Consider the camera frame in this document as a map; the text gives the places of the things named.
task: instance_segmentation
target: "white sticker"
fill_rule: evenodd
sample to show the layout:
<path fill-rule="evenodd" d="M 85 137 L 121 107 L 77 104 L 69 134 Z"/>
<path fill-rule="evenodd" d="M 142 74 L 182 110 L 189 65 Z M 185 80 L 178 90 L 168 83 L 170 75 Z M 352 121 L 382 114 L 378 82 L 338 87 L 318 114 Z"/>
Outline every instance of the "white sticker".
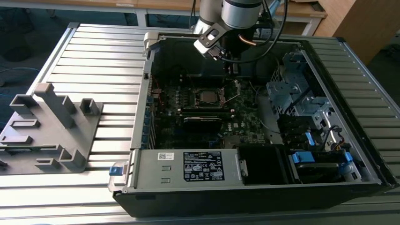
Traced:
<path fill-rule="evenodd" d="M 158 152 L 158 160 L 173 160 L 173 153 Z"/>
<path fill-rule="evenodd" d="M 122 7 L 133 7 L 133 4 L 116 4 L 117 6 L 122 6 Z"/>

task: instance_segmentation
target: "power supply label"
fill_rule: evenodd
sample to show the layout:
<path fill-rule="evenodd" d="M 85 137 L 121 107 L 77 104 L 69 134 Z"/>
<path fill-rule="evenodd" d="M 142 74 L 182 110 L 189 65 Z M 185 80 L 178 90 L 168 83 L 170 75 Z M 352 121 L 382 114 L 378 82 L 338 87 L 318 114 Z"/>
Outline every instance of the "power supply label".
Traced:
<path fill-rule="evenodd" d="M 184 180 L 225 180 L 222 157 L 220 151 L 182 153 Z"/>

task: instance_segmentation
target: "floor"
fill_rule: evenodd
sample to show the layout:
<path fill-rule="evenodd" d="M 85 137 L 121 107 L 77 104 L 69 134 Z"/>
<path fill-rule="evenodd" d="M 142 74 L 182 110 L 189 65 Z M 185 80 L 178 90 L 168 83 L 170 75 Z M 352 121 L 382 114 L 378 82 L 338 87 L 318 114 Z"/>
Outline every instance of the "floor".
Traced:
<path fill-rule="evenodd" d="M 32 50 L 32 56 L 21 62 L 8 62 L 0 56 L 0 71 L 5 68 L 28 67 L 41 69 L 53 47 L 70 22 L 108 24 L 108 25 L 137 25 L 134 14 L 81 12 L 56 10 L 56 17 L 50 18 L 44 9 L 30 9 L 29 19 L 34 30 L 25 34 L 25 39 Z M 150 15 L 149 25 L 154 27 L 188 28 L 189 18 L 186 16 Z M 0 72 L 0 130 L 13 113 L 8 107 L 12 97 L 24 94 L 36 78 L 33 70 L 9 70 Z"/>
<path fill-rule="evenodd" d="M 42 9 L 32 9 L 29 12 L 34 30 L 25 34 L 25 39 L 32 49 L 32 56 L 21 62 L 6 62 L 0 57 L 0 71 L 2 68 L 30 67 L 40 69 L 50 54 L 50 51 L 65 31 L 69 22 L 109 24 L 109 25 L 137 25 L 136 16 L 122 13 L 81 12 L 57 10 L 56 17 L 50 18 Z M 189 18 L 186 16 L 152 15 L 149 24 L 154 27 L 186 28 Z M 392 98 L 400 103 L 400 63 L 380 52 L 368 65 L 378 82 L 384 86 Z M 0 72 L 0 81 L 5 85 L 0 87 L 0 130 L 8 121 L 12 110 L 8 105 L 16 94 L 25 93 L 37 72 L 33 70 L 9 70 Z"/>

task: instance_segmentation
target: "wooden cabinet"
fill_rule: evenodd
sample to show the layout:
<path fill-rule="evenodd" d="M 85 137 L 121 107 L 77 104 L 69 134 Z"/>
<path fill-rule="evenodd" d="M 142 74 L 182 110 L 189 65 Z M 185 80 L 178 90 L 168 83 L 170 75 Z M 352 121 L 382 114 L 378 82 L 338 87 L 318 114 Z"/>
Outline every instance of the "wooden cabinet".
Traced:
<path fill-rule="evenodd" d="M 314 36 L 342 37 L 364 64 L 400 29 L 400 0 L 318 0 L 328 17 Z"/>

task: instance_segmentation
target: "slotted aluminum surface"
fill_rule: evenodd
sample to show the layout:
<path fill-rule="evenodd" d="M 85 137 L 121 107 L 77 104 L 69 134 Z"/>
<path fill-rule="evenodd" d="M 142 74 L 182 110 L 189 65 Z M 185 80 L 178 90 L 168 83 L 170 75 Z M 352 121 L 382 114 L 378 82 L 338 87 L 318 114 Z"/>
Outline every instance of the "slotted aluminum surface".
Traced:
<path fill-rule="evenodd" d="M 37 82 L 49 82 L 57 94 L 68 94 L 72 100 L 94 98 L 105 103 L 88 168 L 80 174 L 1 176 L 0 224 L 232 223 L 298 217 L 302 219 L 296 219 L 296 223 L 344 224 L 352 217 L 366 224 L 380 218 L 378 214 L 385 214 L 385 219 L 398 218 L 400 189 L 326 210 L 186 218 L 129 217 L 108 192 L 108 168 L 114 162 L 128 160 L 144 64 L 141 41 L 149 30 L 161 31 L 92 24 L 66 30 L 28 94 Z M 186 33 L 178 29 L 161 32 Z M 313 45 L 381 156 L 400 176 L 398 112 L 368 71 L 334 38 L 284 38 L 305 39 Z M 116 180 L 116 184 L 122 185 L 122 180 Z"/>

